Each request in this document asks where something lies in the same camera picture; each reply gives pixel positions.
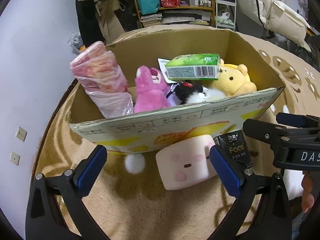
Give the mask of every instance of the yellow bear plush toy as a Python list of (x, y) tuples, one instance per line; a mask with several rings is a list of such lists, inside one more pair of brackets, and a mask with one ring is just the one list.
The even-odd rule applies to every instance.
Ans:
[(226, 94), (226, 96), (238, 96), (257, 91), (256, 85), (250, 81), (248, 69), (245, 65), (239, 66), (224, 64), (221, 60), (219, 66), (219, 79), (212, 81), (210, 88), (216, 88)]

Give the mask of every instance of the blue gripper pad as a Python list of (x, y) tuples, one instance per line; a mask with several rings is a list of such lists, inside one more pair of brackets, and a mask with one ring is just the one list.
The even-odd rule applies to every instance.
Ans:
[(82, 160), (75, 168), (73, 183), (77, 187), (77, 195), (80, 198), (89, 195), (106, 161), (106, 148), (102, 145), (97, 145), (89, 157)]
[(238, 198), (241, 193), (241, 186), (244, 183), (244, 177), (242, 174), (239, 174), (239, 172), (235, 172), (235, 170), (229, 165), (230, 161), (236, 161), (232, 159), (228, 159), (226, 161), (225, 157), (221, 154), (218, 148), (220, 151), (222, 150), (216, 145), (211, 147), (209, 152), (210, 162), (216, 170), (228, 194)]
[(276, 121), (279, 124), (289, 125), (298, 128), (304, 127), (306, 125), (303, 116), (297, 114), (278, 113), (276, 115)]

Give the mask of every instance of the pink cheek spot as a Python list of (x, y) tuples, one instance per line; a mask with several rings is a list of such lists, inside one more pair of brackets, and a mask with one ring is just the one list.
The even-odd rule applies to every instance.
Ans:
[(204, 159), (205, 159), (205, 157), (203, 155), (201, 155), (201, 154), (198, 154), (198, 155), (194, 156), (194, 161), (195, 162), (200, 162), (200, 161), (202, 161)]
[(174, 163), (177, 162), (179, 159), (180, 159), (180, 155), (177, 154), (177, 153), (174, 153), (174, 154), (170, 155), (170, 161), (172, 161)]
[(187, 175), (182, 171), (177, 171), (174, 174), (174, 180), (175, 181), (185, 181), (185, 180), (187, 180)]

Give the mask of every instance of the cardboard box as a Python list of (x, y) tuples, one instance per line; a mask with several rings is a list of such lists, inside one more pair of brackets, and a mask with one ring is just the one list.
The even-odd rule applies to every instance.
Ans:
[(284, 83), (258, 49), (230, 30), (195, 25), (154, 26), (126, 33), (107, 49), (116, 55), (133, 94), (138, 67), (158, 68), (158, 58), (192, 53), (218, 53), (226, 63), (245, 64), (258, 88), (257, 92), (238, 97), (106, 120), (78, 86), (68, 116), (70, 128), (115, 154), (151, 152), (194, 136), (215, 137), (239, 130), (247, 118), (262, 115), (284, 89)]

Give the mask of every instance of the hand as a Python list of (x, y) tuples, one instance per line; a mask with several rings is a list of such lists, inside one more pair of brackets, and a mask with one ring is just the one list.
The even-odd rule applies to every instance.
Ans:
[(303, 172), (304, 177), (301, 182), (301, 186), (303, 187), (303, 193), (302, 193), (302, 210), (303, 212), (307, 212), (309, 208), (312, 208), (313, 204), (315, 203), (315, 198), (311, 194), (311, 190), (313, 188), (313, 180), (310, 177), (309, 171)]

